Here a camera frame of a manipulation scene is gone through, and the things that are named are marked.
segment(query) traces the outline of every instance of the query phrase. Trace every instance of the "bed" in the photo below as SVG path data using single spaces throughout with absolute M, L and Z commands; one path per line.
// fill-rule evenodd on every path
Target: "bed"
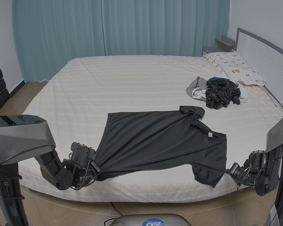
M 254 66 L 255 62 L 255 69 L 268 81 L 265 87 L 246 87 L 248 103 L 231 103 L 228 108 L 213 110 L 186 94 L 185 88 L 197 76 L 227 77 L 204 57 L 101 56 L 69 61 L 32 100 L 24 114 L 47 120 L 62 160 L 68 158 L 73 141 L 97 149 L 109 112 L 201 106 L 205 109 L 202 122 L 227 135 L 227 168 L 234 162 L 241 165 L 251 151 L 265 149 L 266 133 L 283 117 L 283 96 L 274 89 L 271 77 L 278 76 L 280 71 L 283 78 L 283 51 L 260 39 L 238 29 L 235 48 L 248 64 Z M 191 165 L 134 172 L 95 182 L 79 191 L 57 190 L 42 178 L 34 159 L 20 162 L 19 173 L 23 176 L 20 181 L 23 186 L 84 202 L 195 202 L 236 190 L 236 184 L 226 174 L 215 188 L 198 183 Z

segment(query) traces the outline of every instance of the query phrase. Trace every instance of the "teal curtain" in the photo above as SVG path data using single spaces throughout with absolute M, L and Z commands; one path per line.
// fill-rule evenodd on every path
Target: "teal curtain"
M 77 57 L 201 56 L 228 20 L 229 0 L 13 0 L 25 82 L 51 79 Z
M 106 55 L 201 56 L 227 35 L 230 0 L 102 0 Z
M 51 79 L 77 57 L 105 55 L 101 0 L 13 0 L 25 82 Z

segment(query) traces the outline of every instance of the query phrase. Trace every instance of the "tiled floor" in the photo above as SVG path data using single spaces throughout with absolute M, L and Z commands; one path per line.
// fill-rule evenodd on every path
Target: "tiled floor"
M 30 101 L 46 85 L 29 82 L 7 101 L 0 115 L 22 114 Z M 110 203 L 67 201 L 22 187 L 26 215 L 33 226 L 102 226 L 109 218 L 120 214 Z M 251 189 L 233 192 L 219 198 L 192 203 L 128 203 L 114 202 L 123 215 L 140 213 L 175 213 L 183 216 L 192 226 L 251 226 L 265 224 L 276 190 L 259 197 Z M 0 210 L 0 225 L 5 225 Z

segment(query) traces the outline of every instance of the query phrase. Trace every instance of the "white wall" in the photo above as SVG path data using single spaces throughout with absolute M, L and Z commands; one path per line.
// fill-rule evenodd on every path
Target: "white wall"
M 238 27 L 283 49 L 283 0 L 230 0 L 229 38 Z
M 23 80 L 14 44 L 12 1 L 0 0 L 0 69 L 8 92 Z

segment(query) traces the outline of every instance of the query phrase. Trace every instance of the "black baseboard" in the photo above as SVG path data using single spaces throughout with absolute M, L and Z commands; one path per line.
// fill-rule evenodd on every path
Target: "black baseboard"
M 21 83 L 13 89 L 13 91 L 10 93 L 11 98 L 19 91 L 19 89 L 23 87 L 23 85 L 25 85 L 25 83 L 24 81 L 21 81 Z

